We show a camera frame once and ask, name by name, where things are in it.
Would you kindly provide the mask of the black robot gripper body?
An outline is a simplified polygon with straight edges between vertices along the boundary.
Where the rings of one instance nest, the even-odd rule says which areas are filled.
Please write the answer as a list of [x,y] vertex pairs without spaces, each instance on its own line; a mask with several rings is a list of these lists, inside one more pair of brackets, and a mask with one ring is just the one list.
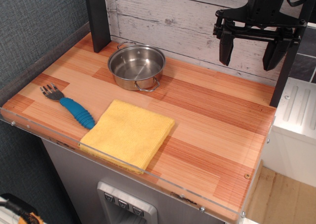
[[[220,29],[224,26],[231,30],[235,38],[270,42],[279,33],[277,29],[292,29],[292,42],[297,44],[301,40],[301,33],[306,27],[306,21],[282,13],[284,0],[248,0],[247,4],[232,9],[216,11],[217,21],[213,34],[218,38]],[[291,7],[299,6],[307,0],[291,2]]]

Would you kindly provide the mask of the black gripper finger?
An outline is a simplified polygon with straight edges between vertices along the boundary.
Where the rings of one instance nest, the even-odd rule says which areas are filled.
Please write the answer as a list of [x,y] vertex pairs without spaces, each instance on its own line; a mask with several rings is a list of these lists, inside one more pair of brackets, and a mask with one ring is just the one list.
[[277,29],[279,35],[268,42],[263,56],[263,67],[265,71],[275,69],[281,59],[287,53],[292,42],[292,29]]
[[219,60],[222,64],[228,66],[234,48],[235,35],[231,30],[223,26],[218,33],[218,38],[220,40]]

